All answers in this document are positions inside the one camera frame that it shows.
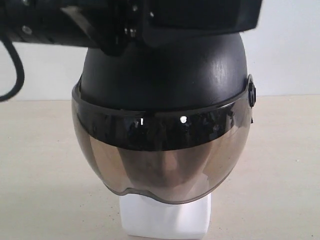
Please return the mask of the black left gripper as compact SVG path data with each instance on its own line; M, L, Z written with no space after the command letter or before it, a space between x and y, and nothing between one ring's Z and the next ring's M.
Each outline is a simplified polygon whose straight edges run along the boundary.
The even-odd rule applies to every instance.
M260 0L63 0L59 9L109 56L255 29Z

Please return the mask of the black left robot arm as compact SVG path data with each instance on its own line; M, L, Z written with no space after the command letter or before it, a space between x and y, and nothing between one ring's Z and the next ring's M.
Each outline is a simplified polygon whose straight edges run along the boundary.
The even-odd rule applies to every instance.
M181 39L254 29L260 0L3 0L0 32L13 42L158 48Z

